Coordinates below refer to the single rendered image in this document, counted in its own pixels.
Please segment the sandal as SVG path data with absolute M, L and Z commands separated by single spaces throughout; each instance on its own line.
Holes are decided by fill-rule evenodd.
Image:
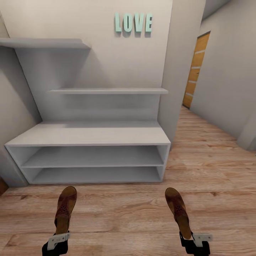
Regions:
M 192 238 L 192 232 L 189 226 L 189 218 L 186 213 L 185 204 L 181 195 L 176 189 L 169 187 L 165 191 L 165 198 L 174 215 L 174 219 L 179 226 L 182 236 L 185 240 L 190 240 Z
M 71 213 L 77 199 L 77 191 L 73 186 L 69 186 L 60 194 L 55 216 L 56 235 L 68 233 Z

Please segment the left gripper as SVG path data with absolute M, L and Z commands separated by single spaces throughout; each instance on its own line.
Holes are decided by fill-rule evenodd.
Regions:
M 44 244 L 42 247 L 42 256 L 59 256 L 67 253 L 68 240 L 65 242 L 59 242 L 53 250 L 47 250 L 48 244 Z

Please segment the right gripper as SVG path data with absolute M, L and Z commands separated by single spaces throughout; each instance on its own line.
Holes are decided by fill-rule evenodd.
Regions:
M 193 239 L 185 240 L 182 236 L 182 233 L 179 231 L 181 244 L 186 248 L 186 252 L 188 254 L 194 254 L 194 256 L 209 256 L 209 243 L 207 241 L 203 241 L 203 247 L 197 247 L 193 241 Z

